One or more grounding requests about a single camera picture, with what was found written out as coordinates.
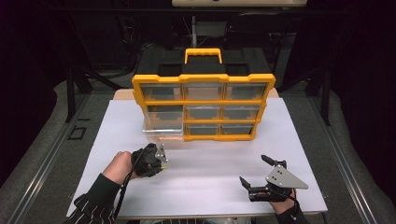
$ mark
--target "human arm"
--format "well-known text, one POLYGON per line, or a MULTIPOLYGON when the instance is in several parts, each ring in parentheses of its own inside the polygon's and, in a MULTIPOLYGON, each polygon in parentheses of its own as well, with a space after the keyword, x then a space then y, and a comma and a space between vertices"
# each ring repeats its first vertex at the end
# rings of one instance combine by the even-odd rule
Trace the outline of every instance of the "human arm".
MULTIPOLYGON (((295 189, 291 191, 290 197, 296 199, 295 189)), ((296 206, 295 201, 291 198, 286 199, 285 202, 270 202, 276 212, 277 222, 279 224, 308 224, 300 206, 296 206)))
POLYGON ((114 223, 114 201, 132 170, 131 158, 130 152, 118 152, 90 190, 75 199, 76 210, 65 223, 114 223))

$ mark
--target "black backdrop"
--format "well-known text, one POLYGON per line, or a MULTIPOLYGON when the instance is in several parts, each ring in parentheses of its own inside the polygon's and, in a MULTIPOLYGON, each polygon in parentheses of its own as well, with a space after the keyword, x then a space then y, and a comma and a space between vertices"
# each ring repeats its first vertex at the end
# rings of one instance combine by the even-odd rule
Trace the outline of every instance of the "black backdrop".
MULTIPOLYGON (((396 5, 388 1, 308 0, 312 9, 369 6, 361 11, 332 70, 332 90, 341 100, 351 142, 375 183, 396 204, 396 5)), ((290 53, 284 83, 319 66, 340 32, 337 21, 304 19, 290 53)))
POLYGON ((35 4, 0 3, 0 186, 50 117, 56 104, 53 88, 65 79, 35 4))

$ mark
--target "gray floor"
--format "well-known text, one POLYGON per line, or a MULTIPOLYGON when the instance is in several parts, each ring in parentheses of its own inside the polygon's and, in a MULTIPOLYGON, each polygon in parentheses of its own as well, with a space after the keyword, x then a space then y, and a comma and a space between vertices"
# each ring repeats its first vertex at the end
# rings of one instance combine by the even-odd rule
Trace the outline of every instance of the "gray floor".
MULTIPOLYGON (((288 42, 286 44, 276 72, 277 84, 289 55, 288 42)), ((131 76, 113 80, 131 87, 131 76)), ((64 220, 108 101, 114 93, 100 82, 93 80, 92 85, 95 91, 91 95, 78 94, 78 113, 70 123, 64 123, 67 113, 65 83, 55 88, 58 103, 51 118, 0 189, 0 223, 61 223, 64 220), (85 130, 83 138, 75 139, 81 130, 85 130)), ((280 96, 286 102, 319 187, 327 195, 325 202, 329 211, 324 216, 310 216, 309 220, 312 223, 327 220, 334 224, 395 223, 394 206, 375 185, 349 141, 337 96, 331 95, 332 126, 327 127, 318 117, 317 99, 306 98, 303 89, 304 83, 280 96), (346 164, 338 163, 335 149, 344 156, 346 164), (367 210, 362 212, 362 207, 368 208, 368 213, 367 210)), ((274 217, 261 217, 256 221, 259 224, 276 223, 274 217)))

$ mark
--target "clear plastic drawer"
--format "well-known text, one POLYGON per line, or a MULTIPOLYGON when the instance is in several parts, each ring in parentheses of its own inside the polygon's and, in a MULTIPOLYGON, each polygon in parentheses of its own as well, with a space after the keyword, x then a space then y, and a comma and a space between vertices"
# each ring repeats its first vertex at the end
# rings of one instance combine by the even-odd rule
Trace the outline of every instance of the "clear plastic drawer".
POLYGON ((221 105, 186 105, 187 119, 219 119, 221 105))
POLYGON ((259 105, 225 105, 223 119, 256 119, 259 105))
POLYGON ((181 85, 169 84, 141 84, 142 92, 146 100, 181 100, 181 85))
POLYGON ((220 82, 189 82, 184 85, 187 100, 220 100, 223 84, 220 82))
POLYGON ((221 134, 250 134, 252 128, 250 123, 221 124, 221 134))
POLYGON ((260 100, 264 94, 266 82, 228 83, 227 100, 260 100))
POLYGON ((190 135, 216 135, 219 132, 218 124, 186 124, 190 135))

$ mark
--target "yellow storage organizer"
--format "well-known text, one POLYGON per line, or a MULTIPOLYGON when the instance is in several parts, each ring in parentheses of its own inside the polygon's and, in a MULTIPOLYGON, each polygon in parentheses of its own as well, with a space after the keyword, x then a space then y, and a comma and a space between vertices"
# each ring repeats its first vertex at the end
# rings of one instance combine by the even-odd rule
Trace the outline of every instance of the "yellow storage organizer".
POLYGON ((275 81, 261 49, 149 49, 132 80, 155 142, 253 139, 275 81))

